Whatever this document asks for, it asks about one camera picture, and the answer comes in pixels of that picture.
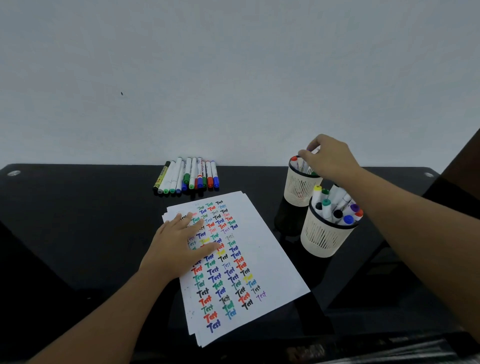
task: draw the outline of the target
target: paper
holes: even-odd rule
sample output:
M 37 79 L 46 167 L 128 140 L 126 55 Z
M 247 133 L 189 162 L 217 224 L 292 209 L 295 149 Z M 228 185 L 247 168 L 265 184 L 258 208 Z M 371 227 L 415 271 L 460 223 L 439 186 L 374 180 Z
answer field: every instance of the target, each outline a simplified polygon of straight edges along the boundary
M 163 220 L 180 212 L 204 219 L 191 249 L 213 241 L 221 244 L 180 278 L 190 334 L 199 346 L 291 302 L 310 290 L 241 192 L 170 206 Z

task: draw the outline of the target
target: white pen holder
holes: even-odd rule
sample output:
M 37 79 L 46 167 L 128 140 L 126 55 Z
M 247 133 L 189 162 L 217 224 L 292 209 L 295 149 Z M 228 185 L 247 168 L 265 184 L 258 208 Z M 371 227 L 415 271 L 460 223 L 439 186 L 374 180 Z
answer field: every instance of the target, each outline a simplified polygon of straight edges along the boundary
M 283 196 L 293 206 L 305 207 L 313 194 L 313 187 L 322 183 L 322 180 L 323 178 L 317 175 L 299 172 L 292 167 L 289 161 Z
M 312 207 L 312 200 L 310 200 L 300 234 L 300 241 L 310 254 L 320 258 L 328 258 L 335 254 L 357 226 L 358 222 L 349 226 L 342 226 L 325 220 L 315 212 Z

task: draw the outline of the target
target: purple marker cap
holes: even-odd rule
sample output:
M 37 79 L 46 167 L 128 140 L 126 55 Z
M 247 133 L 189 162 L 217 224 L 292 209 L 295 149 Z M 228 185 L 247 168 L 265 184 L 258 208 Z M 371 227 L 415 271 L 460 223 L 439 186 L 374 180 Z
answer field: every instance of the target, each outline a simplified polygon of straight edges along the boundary
M 351 204 L 350 205 L 350 208 L 352 209 L 353 212 L 357 213 L 360 211 L 360 206 L 358 206 L 357 204 Z
M 344 216 L 344 217 L 343 217 L 343 221 L 344 221 L 347 225 L 351 225 L 351 224 L 353 224 L 353 222 L 354 222 L 355 220 L 353 219 L 353 216 L 347 215 L 347 216 Z

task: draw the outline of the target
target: marker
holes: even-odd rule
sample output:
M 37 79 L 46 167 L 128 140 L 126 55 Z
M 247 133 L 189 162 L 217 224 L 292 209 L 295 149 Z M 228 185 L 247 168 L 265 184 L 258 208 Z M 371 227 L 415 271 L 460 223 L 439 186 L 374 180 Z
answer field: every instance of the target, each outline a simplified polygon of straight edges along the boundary
M 315 207 L 313 209 L 318 214 L 318 216 L 322 216 L 322 203 L 321 202 L 317 202 L 317 204 L 315 205 Z
M 335 210 L 333 212 L 332 222 L 334 224 L 338 224 L 338 222 L 342 219 L 342 217 L 343 217 L 343 212 L 340 210 Z
M 319 184 L 316 184 L 313 187 L 313 195 L 312 195 L 312 205 L 315 206 L 317 202 L 321 202 L 320 195 L 322 194 L 322 187 Z
M 190 168 L 190 181 L 189 186 L 191 190 L 195 188 L 195 176 L 197 175 L 197 158 L 192 158 L 192 168 Z
M 165 177 L 165 175 L 167 174 L 167 169 L 168 169 L 168 166 L 170 165 L 170 161 L 167 160 L 165 162 L 165 165 L 163 166 L 163 169 L 162 171 L 160 172 L 160 175 L 158 176 L 158 178 L 156 179 L 156 182 L 155 184 L 153 185 L 153 192 L 158 192 L 160 194 L 163 193 L 163 191 L 158 191 L 158 188 L 160 187 L 160 185 L 162 184 L 162 181 Z
M 356 212 L 355 215 L 353 215 L 353 219 L 355 221 L 359 221 L 362 217 L 363 217 L 363 210 L 362 209 L 358 210 L 358 212 Z
M 295 168 L 296 170 L 299 170 L 299 163 L 298 163 L 297 156 L 293 156 L 292 158 L 290 158 L 290 161 L 292 162 L 292 167 Z
M 198 188 L 203 188 L 204 187 L 204 180 L 203 180 L 203 172 L 202 172 L 202 159 L 200 157 L 197 158 L 197 179 L 198 183 L 197 186 Z
M 343 196 L 345 196 L 346 193 L 347 192 L 343 188 L 334 184 L 330 189 L 330 195 L 329 195 L 329 199 L 330 201 L 332 201 L 332 205 L 337 206 L 340 200 L 343 198 Z
M 204 183 L 204 188 L 207 188 L 207 168 L 204 160 L 202 160 L 202 179 Z
M 351 215 L 347 215 L 347 216 L 344 216 L 339 222 L 338 222 L 338 225 L 342 225 L 342 226 L 348 226 L 348 225 L 351 225 L 353 224 L 355 220 L 353 219 L 353 217 Z
M 322 189 L 322 194 L 320 195 L 320 201 L 330 200 L 329 196 L 330 196 L 330 191 L 326 188 L 323 188 Z
M 343 209 L 344 215 L 355 215 L 360 211 L 360 207 L 357 204 L 352 204 Z
M 187 158 L 187 163 L 185 164 L 185 174 L 183 175 L 183 181 L 186 185 L 190 182 L 190 170 L 192 169 L 192 158 Z
M 348 203 L 351 201 L 351 197 L 349 194 L 345 193 L 345 195 L 342 197 L 340 202 L 337 204 L 336 209 L 337 210 L 344 210 L 345 207 L 348 205 Z
M 332 221 L 332 203 L 327 198 L 322 201 L 322 216 L 327 221 Z
M 170 192 L 170 184 L 172 182 L 172 176 L 173 176 L 173 170 L 175 169 L 175 161 L 172 160 L 170 161 L 170 166 L 167 169 L 167 174 L 165 178 L 163 179 L 162 185 L 163 185 L 163 193 L 167 194 Z
M 185 162 L 182 161 L 182 162 L 180 162 L 179 175 L 178 175 L 178 179 L 177 179 L 177 188 L 175 189 L 175 191 L 178 194 L 181 194 L 181 184 L 183 182 L 182 177 L 183 177 L 184 173 L 185 173 Z
M 210 162 L 210 166 L 212 167 L 213 186 L 218 188 L 220 187 L 220 181 L 218 180 L 218 174 L 216 172 L 216 164 L 214 160 Z
M 207 167 L 207 183 L 208 188 L 213 188 L 213 177 L 212 177 L 212 166 L 210 165 L 210 161 L 206 162 Z
M 178 157 L 177 161 L 175 162 L 175 169 L 173 170 L 173 174 L 172 174 L 172 183 L 170 185 L 171 194 L 174 194 L 175 190 L 177 189 L 177 182 L 179 179 L 180 167 L 181 167 L 181 157 Z

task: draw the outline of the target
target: person's right hand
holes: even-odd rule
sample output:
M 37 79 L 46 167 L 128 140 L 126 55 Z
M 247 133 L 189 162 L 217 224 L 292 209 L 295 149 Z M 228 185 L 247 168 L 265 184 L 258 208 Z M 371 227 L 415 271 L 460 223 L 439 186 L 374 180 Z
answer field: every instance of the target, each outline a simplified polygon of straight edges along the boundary
M 310 152 L 318 146 L 321 146 L 318 153 Z M 308 144 L 307 150 L 299 151 L 299 155 L 320 177 L 339 185 L 360 168 L 346 143 L 325 134 L 319 134 Z

